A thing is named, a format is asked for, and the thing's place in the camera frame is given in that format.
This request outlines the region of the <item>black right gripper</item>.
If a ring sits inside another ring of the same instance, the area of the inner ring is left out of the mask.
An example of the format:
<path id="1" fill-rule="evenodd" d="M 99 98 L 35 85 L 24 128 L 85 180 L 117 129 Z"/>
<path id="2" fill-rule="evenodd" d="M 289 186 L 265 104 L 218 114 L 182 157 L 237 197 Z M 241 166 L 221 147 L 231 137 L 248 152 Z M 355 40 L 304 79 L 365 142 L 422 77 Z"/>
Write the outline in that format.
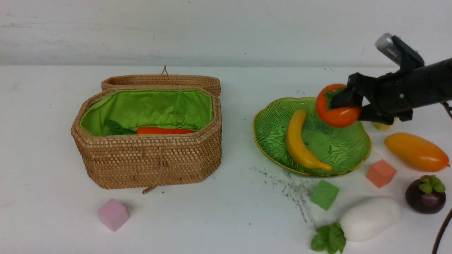
<path id="1" fill-rule="evenodd" d="M 451 98 L 452 60 L 447 59 L 378 78 L 352 74 L 347 86 L 334 91 L 330 107 L 361 108 L 358 121 L 392 125 L 395 118 L 410 121 L 415 108 L 436 103 L 451 115 Z"/>

